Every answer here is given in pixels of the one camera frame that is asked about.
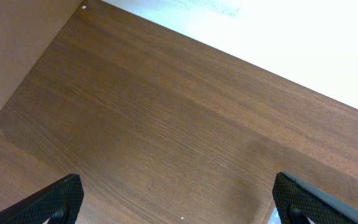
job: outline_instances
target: brown laminate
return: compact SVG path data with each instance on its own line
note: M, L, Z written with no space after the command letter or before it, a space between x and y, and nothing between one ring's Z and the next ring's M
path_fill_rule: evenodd
M82 0L0 0L0 110Z
M261 223L282 170L358 209L357 110L84 4L0 112L0 209L75 172L78 223Z

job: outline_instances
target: brown wood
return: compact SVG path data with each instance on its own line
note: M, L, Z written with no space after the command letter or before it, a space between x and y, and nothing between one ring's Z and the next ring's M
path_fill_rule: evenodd
M0 0L0 110L82 0Z
M282 170L358 209L357 110L84 4L0 112L0 210L75 172L78 223L261 223Z

